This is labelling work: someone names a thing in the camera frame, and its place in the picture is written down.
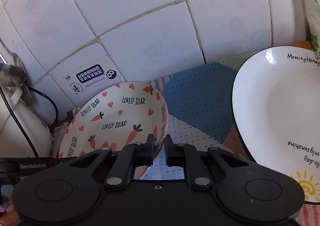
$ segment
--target black cable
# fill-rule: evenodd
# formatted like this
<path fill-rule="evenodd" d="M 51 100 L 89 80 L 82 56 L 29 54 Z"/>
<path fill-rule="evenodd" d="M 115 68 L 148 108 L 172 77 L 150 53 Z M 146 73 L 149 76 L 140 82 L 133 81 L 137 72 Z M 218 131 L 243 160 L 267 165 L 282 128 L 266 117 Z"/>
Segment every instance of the black cable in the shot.
<path fill-rule="evenodd" d="M 6 98 L 5 95 L 4 95 L 4 92 L 3 92 L 1 86 L 0 86 L 0 94 L 1 94 L 1 96 L 2 96 L 2 99 L 3 99 L 3 101 L 4 101 L 4 104 L 5 104 L 6 107 L 8 108 L 8 110 L 9 110 L 12 118 L 14 119 L 14 121 L 15 121 L 16 124 L 18 125 L 19 129 L 21 130 L 22 134 L 24 135 L 24 137 L 25 137 L 26 140 L 28 141 L 28 143 L 29 143 L 29 145 L 30 145 L 33 153 L 35 154 L 35 157 L 39 157 L 39 156 L 38 156 L 38 153 L 37 153 L 37 151 L 36 151 L 36 149 L 35 149 L 35 147 L 34 147 L 34 145 L 32 144 L 32 142 L 31 142 L 31 140 L 30 140 L 30 138 L 28 137 L 27 133 L 25 132 L 25 130 L 24 130 L 23 127 L 21 126 L 21 124 L 20 124 L 20 122 L 18 121 L 16 115 L 14 114 L 12 108 L 10 107 L 10 105 L 9 105 L 9 103 L 8 103 L 8 101 L 7 101 L 7 98 Z"/>
<path fill-rule="evenodd" d="M 57 105 L 53 102 L 53 100 L 52 100 L 48 95 L 44 94 L 43 92 L 38 91 L 38 90 L 36 90 L 36 89 L 34 89 L 34 88 L 31 88 L 31 87 L 28 87 L 28 89 L 29 89 L 30 91 L 36 92 L 36 93 L 38 93 L 39 95 L 45 97 L 45 98 L 46 98 L 48 101 L 50 101 L 51 104 L 53 105 L 54 110 L 56 111 L 56 118 L 55 118 L 55 120 L 53 121 L 53 123 L 50 125 L 50 133 L 52 133 L 53 129 L 56 127 L 56 125 L 57 125 L 57 123 L 58 123 L 58 118 L 59 118 L 59 113 L 58 113 Z"/>

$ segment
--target plate rim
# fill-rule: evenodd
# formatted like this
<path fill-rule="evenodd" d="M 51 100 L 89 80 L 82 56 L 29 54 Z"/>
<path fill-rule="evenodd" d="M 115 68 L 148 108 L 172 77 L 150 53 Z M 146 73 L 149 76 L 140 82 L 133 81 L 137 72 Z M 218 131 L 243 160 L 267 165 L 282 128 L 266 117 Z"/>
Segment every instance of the plate rim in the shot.
<path fill-rule="evenodd" d="M 267 49 L 278 48 L 278 47 L 295 47 L 295 48 L 305 49 L 305 50 L 314 52 L 312 49 L 307 49 L 307 48 L 298 47 L 298 46 L 293 46 L 293 45 L 272 46 L 272 47 L 268 47 L 268 48 L 262 49 L 262 50 L 260 50 L 260 51 L 258 51 L 258 52 L 256 52 L 256 53 L 254 53 L 253 55 L 251 55 L 248 59 L 246 59 L 246 60 L 241 64 L 241 66 L 240 66 L 239 69 L 237 70 L 236 76 L 235 76 L 235 78 L 233 79 L 233 83 L 232 83 L 232 86 L 231 86 L 231 97 L 230 97 L 230 101 L 231 101 L 231 113 L 232 113 L 233 124 L 235 125 L 235 128 L 236 128 L 236 131 L 237 131 L 238 136 L 239 136 L 239 138 L 240 138 L 241 144 L 242 144 L 242 146 L 243 146 L 243 148 L 244 148 L 244 151 L 245 151 L 246 154 L 248 155 L 249 160 L 250 160 L 250 161 L 253 161 L 253 162 L 255 162 L 255 163 L 257 163 L 257 162 L 256 162 L 256 160 L 254 159 L 254 157 L 252 156 L 252 154 L 250 153 L 250 151 L 249 151 L 249 149 L 247 148 L 246 144 L 244 143 L 244 140 L 243 140 L 243 138 L 242 138 L 242 136 L 241 136 L 241 133 L 240 133 L 239 128 L 238 128 L 238 125 L 237 125 L 237 123 L 236 123 L 236 118 L 235 118 L 235 115 L 234 115 L 233 103 L 232 103 L 232 99 L 233 99 L 233 87 L 234 87 L 234 84 L 235 84 L 235 81 L 236 81 L 236 78 L 237 78 L 237 75 L 238 75 L 240 69 L 242 68 L 242 66 L 243 66 L 252 56 L 256 55 L 257 53 L 261 53 L 262 51 L 265 51 L 265 50 L 267 50 Z M 317 202 L 317 203 L 316 203 L 316 202 L 309 202 L 309 201 L 306 201 L 306 200 L 304 201 L 304 203 L 305 203 L 305 204 L 311 204 L 311 205 L 320 205 L 320 202 Z"/>

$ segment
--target yellow sun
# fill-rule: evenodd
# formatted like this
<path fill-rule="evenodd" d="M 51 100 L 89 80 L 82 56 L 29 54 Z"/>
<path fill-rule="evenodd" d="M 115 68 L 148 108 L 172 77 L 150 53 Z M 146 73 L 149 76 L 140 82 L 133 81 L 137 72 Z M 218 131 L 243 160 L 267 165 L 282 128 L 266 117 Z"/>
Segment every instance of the yellow sun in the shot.
<path fill-rule="evenodd" d="M 308 201 L 309 197 L 314 198 L 317 200 L 317 202 L 320 203 L 320 197 L 317 197 L 316 195 L 320 196 L 320 189 L 316 189 L 316 186 L 319 183 L 315 183 L 313 184 L 311 181 L 313 179 L 313 175 L 310 176 L 309 180 L 307 179 L 307 172 L 304 171 L 303 173 L 303 178 L 301 179 L 301 175 L 300 172 L 297 171 L 297 177 L 298 179 L 295 179 L 302 187 L 303 191 L 304 191 L 304 196 L 305 196 L 305 200 Z"/>

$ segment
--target screw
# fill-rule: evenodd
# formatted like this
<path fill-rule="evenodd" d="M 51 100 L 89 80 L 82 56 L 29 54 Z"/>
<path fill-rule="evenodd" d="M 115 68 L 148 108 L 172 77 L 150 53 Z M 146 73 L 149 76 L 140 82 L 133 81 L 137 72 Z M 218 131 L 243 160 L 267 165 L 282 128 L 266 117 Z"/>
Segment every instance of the screw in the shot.
<path fill-rule="evenodd" d="M 207 184 L 211 183 L 211 181 L 209 178 L 206 178 L 206 177 L 198 177 L 195 179 L 195 183 L 197 185 L 207 185 Z"/>
<path fill-rule="evenodd" d="M 119 177 L 110 177 L 107 179 L 108 185 L 119 185 L 122 183 L 122 179 Z"/>

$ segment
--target plastic bag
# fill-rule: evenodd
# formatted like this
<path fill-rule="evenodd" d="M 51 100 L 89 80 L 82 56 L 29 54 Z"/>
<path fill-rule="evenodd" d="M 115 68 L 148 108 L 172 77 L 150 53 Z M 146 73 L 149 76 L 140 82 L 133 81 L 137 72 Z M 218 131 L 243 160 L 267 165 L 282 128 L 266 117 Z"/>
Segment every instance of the plastic bag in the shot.
<path fill-rule="evenodd" d="M 320 0 L 305 0 L 312 48 L 320 59 Z"/>

